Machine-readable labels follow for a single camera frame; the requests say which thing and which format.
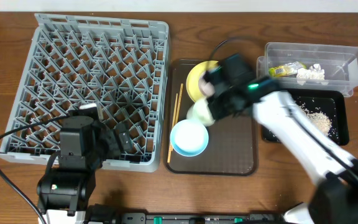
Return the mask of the light blue bowl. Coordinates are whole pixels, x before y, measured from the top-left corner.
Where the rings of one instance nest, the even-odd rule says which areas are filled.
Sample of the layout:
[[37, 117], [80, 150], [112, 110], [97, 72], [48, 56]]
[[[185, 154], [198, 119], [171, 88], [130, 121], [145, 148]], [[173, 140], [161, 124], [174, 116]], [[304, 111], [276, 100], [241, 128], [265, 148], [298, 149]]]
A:
[[170, 132], [170, 144], [173, 150], [184, 157], [201, 154], [209, 143], [207, 128], [195, 119], [177, 122]]

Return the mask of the white tissue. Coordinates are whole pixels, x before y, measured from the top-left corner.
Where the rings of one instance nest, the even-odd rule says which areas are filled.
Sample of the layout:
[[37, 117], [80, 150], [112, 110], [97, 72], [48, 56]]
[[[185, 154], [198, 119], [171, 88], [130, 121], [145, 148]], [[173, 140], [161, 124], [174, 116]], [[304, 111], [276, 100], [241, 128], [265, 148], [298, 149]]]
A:
[[316, 63], [313, 64], [309, 69], [300, 68], [296, 74], [297, 83], [304, 85], [306, 80], [324, 80], [325, 71], [321, 68], [321, 65]]

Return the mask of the left wooden chopstick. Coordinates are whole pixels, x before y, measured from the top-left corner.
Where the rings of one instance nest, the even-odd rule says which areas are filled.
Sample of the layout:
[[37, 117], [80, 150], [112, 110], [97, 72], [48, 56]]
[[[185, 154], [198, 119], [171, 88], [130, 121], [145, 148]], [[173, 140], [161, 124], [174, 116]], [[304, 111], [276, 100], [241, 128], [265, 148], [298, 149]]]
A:
[[[172, 127], [170, 129], [171, 131], [175, 125], [175, 118], [176, 118], [176, 114], [177, 114], [177, 105], [178, 105], [178, 93], [176, 93], [176, 95], [175, 95], [175, 106], [174, 106], [173, 117], [172, 117]], [[169, 140], [167, 163], [170, 163], [171, 152], [172, 152], [172, 144], [170, 143], [170, 140]]]

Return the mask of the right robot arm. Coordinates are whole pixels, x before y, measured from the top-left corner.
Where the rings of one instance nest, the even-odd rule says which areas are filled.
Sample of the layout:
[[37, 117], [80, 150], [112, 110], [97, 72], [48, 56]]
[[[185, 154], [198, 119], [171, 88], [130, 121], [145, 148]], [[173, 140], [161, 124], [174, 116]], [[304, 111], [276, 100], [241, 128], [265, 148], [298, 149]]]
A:
[[215, 65], [207, 61], [202, 78], [214, 88], [207, 98], [214, 120], [247, 111], [276, 135], [316, 186], [310, 202], [282, 215], [284, 223], [358, 223], [358, 159], [325, 136], [278, 80], [256, 78], [238, 54]]

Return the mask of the wooden chopstick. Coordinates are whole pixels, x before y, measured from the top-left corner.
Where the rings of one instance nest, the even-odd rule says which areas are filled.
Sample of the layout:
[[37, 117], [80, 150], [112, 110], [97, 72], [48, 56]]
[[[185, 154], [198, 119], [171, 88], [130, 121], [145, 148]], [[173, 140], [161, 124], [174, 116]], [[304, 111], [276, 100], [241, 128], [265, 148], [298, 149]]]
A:
[[176, 118], [175, 118], [175, 125], [178, 122], [178, 116], [179, 116], [179, 113], [180, 113], [180, 105], [181, 105], [182, 93], [183, 93], [183, 84], [180, 85], [180, 91], [179, 91], [179, 94], [178, 94], [178, 105], [177, 105], [177, 114], [176, 114]]
[[[177, 114], [177, 105], [178, 105], [178, 93], [176, 93], [176, 95], [175, 95], [175, 106], [174, 106], [173, 117], [172, 117], [172, 127], [170, 129], [171, 131], [175, 125], [175, 118], [176, 118], [176, 114]], [[171, 152], [172, 152], [172, 144], [170, 143], [170, 140], [169, 140], [167, 163], [170, 163]]]

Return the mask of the dark brown serving tray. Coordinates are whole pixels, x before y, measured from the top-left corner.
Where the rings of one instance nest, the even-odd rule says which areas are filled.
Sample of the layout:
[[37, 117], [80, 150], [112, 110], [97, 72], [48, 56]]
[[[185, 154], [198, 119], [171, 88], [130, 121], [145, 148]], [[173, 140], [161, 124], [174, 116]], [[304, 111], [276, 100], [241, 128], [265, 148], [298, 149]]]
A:
[[[172, 115], [175, 97], [182, 93], [178, 120], [186, 118], [193, 101], [186, 92], [186, 78], [193, 67], [201, 60], [178, 59], [170, 66], [168, 74], [168, 128], [172, 129]], [[185, 157], [175, 151], [168, 157], [164, 149], [163, 162], [168, 170], [176, 174], [203, 175], [251, 175], [258, 166], [258, 129], [257, 123], [249, 116], [226, 117], [207, 128], [209, 142], [206, 149], [194, 157]]]

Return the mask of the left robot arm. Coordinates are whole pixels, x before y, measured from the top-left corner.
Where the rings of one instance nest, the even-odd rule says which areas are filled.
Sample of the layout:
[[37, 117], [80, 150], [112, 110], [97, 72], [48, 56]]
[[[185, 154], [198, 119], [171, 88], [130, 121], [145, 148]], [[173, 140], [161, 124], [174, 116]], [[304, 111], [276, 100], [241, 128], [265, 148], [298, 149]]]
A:
[[109, 128], [98, 119], [72, 116], [63, 120], [60, 150], [50, 156], [38, 182], [39, 223], [119, 223], [115, 209], [89, 205], [96, 171], [107, 159], [131, 149], [124, 123]]

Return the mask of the white bowl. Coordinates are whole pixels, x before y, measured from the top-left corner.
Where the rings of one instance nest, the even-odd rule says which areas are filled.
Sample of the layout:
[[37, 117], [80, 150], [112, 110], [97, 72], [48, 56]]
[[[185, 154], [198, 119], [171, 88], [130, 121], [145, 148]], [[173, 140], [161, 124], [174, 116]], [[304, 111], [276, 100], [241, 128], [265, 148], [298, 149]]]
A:
[[206, 98], [200, 98], [193, 106], [190, 107], [186, 114], [187, 119], [197, 120], [204, 126], [212, 126], [215, 120], [208, 108], [208, 101]]

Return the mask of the rice food waste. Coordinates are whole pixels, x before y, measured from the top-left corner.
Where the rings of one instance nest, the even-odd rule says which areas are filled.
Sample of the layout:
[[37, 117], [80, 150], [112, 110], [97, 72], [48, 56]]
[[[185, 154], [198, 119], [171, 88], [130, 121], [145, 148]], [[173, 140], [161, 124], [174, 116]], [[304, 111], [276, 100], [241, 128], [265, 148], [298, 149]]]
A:
[[333, 127], [333, 122], [329, 117], [323, 112], [311, 112], [305, 107], [305, 104], [302, 103], [298, 105], [306, 117], [325, 135], [330, 136], [330, 130]]

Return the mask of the yellow round plate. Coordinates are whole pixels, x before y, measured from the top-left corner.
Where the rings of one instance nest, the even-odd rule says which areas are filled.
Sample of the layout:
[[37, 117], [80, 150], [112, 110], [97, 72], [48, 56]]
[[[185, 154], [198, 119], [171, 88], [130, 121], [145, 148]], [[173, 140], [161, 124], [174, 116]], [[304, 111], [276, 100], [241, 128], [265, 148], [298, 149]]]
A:
[[217, 60], [204, 61], [195, 65], [186, 78], [186, 91], [188, 96], [193, 102], [196, 102], [200, 98], [204, 97], [204, 94], [200, 91], [199, 80], [206, 71], [206, 66], [211, 70], [218, 66]]

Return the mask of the right wooden chopstick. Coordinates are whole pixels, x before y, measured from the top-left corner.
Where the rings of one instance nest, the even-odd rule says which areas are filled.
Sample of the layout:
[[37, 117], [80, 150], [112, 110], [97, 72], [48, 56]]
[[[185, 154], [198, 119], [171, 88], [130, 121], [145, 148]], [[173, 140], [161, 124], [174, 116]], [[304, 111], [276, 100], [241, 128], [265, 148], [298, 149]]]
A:
[[177, 105], [177, 114], [176, 114], [176, 118], [175, 118], [175, 125], [178, 122], [178, 116], [179, 116], [179, 113], [180, 113], [180, 105], [181, 105], [182, 93], [183, 93], [183, 84], [180, 85], [180, 91], [179, 91], [179, 94], [178, 94], [178, 105]]

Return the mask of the grey plastic dishwasher rack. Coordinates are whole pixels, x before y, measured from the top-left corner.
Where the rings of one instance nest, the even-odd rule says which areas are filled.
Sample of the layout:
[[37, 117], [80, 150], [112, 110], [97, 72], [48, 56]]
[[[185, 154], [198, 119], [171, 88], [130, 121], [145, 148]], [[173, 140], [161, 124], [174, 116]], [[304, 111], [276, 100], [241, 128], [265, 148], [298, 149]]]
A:
[[126, 123], [133, 146], [105, 169], [154, 172], [160, 164], [170, 31], [163, 21], [36, 14], [38, 22], [0, 158], [47, 163], [60, 148], [59, 116], [97, 103], [103, 123]]

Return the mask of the green snack wrapper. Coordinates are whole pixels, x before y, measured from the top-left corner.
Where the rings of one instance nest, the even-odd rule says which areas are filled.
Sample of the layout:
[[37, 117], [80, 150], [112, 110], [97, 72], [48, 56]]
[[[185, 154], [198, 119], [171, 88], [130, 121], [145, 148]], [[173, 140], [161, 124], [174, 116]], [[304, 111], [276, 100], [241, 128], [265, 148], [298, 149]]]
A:
[[290, 62], [277, 67], [271, 67], [268, 69], [268, 74], [271, 77], [287, 77], [290, 75], [296, 75], [298, 70], [306, 68], [306, 65], [301, 62]]

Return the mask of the black waste tray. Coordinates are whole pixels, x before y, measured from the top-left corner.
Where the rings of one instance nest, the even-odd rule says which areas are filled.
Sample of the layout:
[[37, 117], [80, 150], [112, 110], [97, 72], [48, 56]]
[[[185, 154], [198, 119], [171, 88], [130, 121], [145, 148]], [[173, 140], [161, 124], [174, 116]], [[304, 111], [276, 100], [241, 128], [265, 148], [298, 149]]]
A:
[[345, 146], [349, 143], [346, 106], [344, 96], [338, 91], [331, 90], [287, 90], [297, 105], [305, 104], [311, 112], [323, 112], [333, 122], [330, 138], [336, 144]]

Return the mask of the clear plastic bin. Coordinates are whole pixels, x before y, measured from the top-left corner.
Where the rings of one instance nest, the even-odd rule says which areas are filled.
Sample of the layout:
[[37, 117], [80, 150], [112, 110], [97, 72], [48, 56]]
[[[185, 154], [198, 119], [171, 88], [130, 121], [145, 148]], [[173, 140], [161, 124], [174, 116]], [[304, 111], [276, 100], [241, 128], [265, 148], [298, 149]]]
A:
[[297, 78], [296, 75], [278, 80], [285, 88], [332, 90], [351, 97], [358, 86], [358, 47], [323, 44], [269, 42], [265, 55], [257, 59], [258, 77], [269, 74], [269, 69], [300, 62], [307, 69], [317, 65], [324, 70], [324, 79]]

